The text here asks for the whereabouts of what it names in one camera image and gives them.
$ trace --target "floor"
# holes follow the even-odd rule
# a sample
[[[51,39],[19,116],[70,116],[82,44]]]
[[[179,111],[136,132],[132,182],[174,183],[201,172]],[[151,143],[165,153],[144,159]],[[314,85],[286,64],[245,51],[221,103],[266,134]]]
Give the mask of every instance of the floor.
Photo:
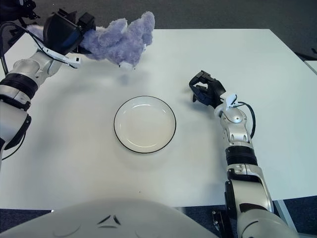
[[[316,0],[36,0],[35,12],[44,24],[53,11],[63,8],[89,12],[98,26],[125,17],[132,21],[146,11],[156,17],[157,29],[183,28],[268,28],[291,50],[317,58]],[[317,235],[317,196],[285,200],[299,232]],[[186,214],[218,235],[211,211],[217,207],[188,207]],[[0,209],[0,232],[50,211]]]

